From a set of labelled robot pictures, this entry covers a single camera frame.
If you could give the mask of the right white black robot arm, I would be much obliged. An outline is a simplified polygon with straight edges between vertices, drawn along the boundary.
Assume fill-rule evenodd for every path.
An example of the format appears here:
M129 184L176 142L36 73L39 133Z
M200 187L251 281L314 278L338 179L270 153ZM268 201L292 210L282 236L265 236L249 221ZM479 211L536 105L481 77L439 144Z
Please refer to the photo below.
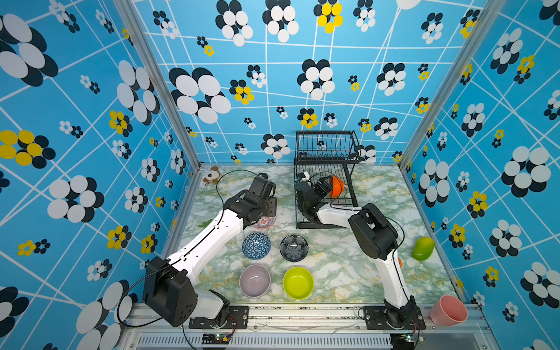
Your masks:
M398 232L374 204L363 207L338 207L325 201L334 190L335 177L312 180L308 172L295 178L296 203L310 222L348 228L361 250L373 259L384 289L386 323L394 329L412 324L424 329L424 318L414 296L408 290L398 262Z

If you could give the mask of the orange plastic bowl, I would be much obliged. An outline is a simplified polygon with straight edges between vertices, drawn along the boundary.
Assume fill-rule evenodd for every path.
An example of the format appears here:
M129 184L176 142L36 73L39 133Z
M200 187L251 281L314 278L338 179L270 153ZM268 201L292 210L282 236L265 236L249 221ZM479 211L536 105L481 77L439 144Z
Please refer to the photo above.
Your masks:
M340 195L342 195L345 191L345 184L344 181L335 176L332 175L330 177L330 186L331 186L331 191L329 192L329 197L331 198L338 198Z

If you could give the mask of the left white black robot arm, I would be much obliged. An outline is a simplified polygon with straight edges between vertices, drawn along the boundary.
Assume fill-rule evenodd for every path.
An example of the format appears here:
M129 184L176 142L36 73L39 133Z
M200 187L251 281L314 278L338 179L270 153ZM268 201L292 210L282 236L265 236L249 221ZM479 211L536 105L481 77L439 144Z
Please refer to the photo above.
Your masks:
M223 203L210 224L190 243L167 258L154 258L147 266L143 302L172 327L188 319L204 318L221 326L230 301L220 293L195 291L199 274L232 238L261 217L276 215L276 185L258 174L249 186Z

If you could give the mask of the lilac plastic bowl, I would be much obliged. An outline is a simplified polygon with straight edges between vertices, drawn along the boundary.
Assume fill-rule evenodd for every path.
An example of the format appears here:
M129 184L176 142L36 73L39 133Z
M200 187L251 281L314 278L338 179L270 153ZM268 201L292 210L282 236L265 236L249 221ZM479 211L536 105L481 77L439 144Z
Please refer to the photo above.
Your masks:
M259 298L268 292L271 275L262 265L250 265L240 275L239 287L246 297Z

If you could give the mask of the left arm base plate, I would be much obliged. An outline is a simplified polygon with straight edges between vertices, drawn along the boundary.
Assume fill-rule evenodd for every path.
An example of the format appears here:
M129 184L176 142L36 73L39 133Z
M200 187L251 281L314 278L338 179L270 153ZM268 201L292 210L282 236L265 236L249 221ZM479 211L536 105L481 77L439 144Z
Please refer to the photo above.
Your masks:
M246 330L249 321L249 306L230 306L228 314L217 319L203 317L191 318L188 328L191 330Z

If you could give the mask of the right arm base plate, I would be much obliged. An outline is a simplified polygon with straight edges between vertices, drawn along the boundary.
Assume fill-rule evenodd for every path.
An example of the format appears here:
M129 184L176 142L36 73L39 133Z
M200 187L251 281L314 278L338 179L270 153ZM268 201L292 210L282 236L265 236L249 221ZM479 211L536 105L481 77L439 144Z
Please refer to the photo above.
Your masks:
M425 330L426 324L417 306L396 309L392 306L363 306L359 318L364 320L368 330Z

